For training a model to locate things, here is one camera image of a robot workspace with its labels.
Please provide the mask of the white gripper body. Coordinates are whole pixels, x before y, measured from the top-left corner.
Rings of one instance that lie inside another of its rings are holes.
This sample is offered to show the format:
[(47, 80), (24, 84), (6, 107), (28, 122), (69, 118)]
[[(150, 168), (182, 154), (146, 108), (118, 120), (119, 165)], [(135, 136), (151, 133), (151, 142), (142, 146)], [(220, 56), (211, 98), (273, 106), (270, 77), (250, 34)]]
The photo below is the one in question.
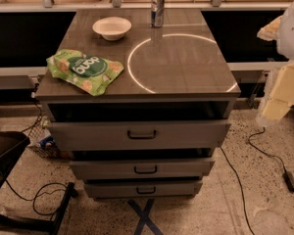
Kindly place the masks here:
[(277, 52), (294, 60), (294, 2), (283, 13), (277, 35)]

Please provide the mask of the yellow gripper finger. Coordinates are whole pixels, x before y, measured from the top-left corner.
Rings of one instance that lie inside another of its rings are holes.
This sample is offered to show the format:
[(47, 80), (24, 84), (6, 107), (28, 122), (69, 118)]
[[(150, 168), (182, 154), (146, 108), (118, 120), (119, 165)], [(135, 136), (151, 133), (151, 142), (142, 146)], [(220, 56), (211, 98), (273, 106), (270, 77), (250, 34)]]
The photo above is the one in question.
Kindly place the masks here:
[(262, 121), (280, 121), (294, 105), (294, 63), (282, 67), (260, 110)]
[(265, 41), (276, 40), (278, 38), (277, 32), (280, 26), (280, 22), (281, 22), (281, 16), (277, 17), (276, 19), (274, 19), (273, 21), (271, 21), (270, 23), (262, 27), (258, 31), (257, 37)]

